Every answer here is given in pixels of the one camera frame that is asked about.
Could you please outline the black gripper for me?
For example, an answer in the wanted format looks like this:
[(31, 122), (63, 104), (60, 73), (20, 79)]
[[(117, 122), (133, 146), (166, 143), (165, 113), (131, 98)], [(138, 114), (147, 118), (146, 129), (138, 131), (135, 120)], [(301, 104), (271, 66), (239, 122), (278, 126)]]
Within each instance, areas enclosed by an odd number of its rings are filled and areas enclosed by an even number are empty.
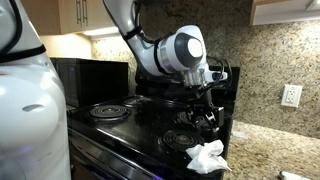
[(211, 92), (206, 91), (189, 101), (186, 116), (197, 130), (218, 133), (224, 123), (224, 108), (215, 106)]

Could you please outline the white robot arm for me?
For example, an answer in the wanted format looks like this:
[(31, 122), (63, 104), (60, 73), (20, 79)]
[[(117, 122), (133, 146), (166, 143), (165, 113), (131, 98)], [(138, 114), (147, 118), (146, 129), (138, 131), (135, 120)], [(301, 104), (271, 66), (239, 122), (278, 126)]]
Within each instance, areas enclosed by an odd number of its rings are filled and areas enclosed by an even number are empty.
[[(228, 77), (211, 71), (200, 29), (150, 41), (134, 0), (102, 0), (138, 66), (150, 77), (180, 73), (201, 96)], [(71, 180), (62, 82), (20, 0), (0, 0), (1, 180)]]

